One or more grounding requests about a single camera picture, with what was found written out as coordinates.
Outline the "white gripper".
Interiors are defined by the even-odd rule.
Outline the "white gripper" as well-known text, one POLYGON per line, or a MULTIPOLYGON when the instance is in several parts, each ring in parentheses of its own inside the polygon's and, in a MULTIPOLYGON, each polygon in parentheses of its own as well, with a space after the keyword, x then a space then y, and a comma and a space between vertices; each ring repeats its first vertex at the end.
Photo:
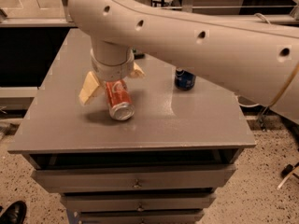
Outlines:
POLYGON ((128 76, 130 78, 143 78, 145 76, 142 68, 137 63, 134 63, 133 53, 129 54, 128 60, 124 63, 108 65, 97 61, 93 51, 91 51, 91 61, 94 71, 90 71, 86 75, 78 96, 83 105, 88 105, 104 91, 104 83, 102 81, 117 81, 128 76))

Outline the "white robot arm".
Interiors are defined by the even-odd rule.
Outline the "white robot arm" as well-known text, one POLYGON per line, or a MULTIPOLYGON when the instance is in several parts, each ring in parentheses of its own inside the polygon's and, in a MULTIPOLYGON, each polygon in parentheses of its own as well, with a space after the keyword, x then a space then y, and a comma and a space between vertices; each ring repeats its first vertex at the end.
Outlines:
POLYGON ((135 0, 68 0, 92 41, 96 75, 127 77, 140 50, 299 123, 295 27, 157 9, 135 0))

